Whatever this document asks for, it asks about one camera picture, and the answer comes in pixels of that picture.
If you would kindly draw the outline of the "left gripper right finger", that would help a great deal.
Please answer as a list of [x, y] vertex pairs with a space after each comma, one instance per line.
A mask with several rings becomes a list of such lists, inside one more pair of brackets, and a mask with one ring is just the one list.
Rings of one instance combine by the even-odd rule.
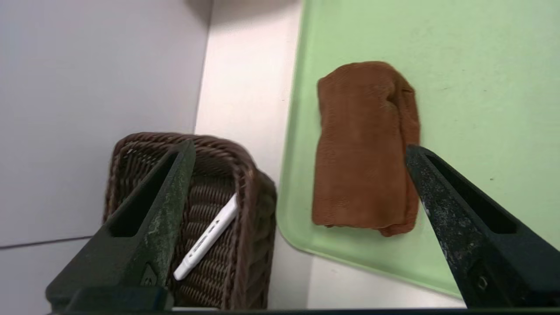
[[554, 246], [429, 149], [406, 167], [466, 307], [559, 308]]

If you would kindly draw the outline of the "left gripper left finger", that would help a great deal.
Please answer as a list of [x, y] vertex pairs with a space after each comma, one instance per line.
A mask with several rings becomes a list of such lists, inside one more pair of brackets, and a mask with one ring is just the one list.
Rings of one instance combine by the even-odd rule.
[[47, 286], [52, 309], [172, 309], [169, 267], [196, 159], [172, 147]]

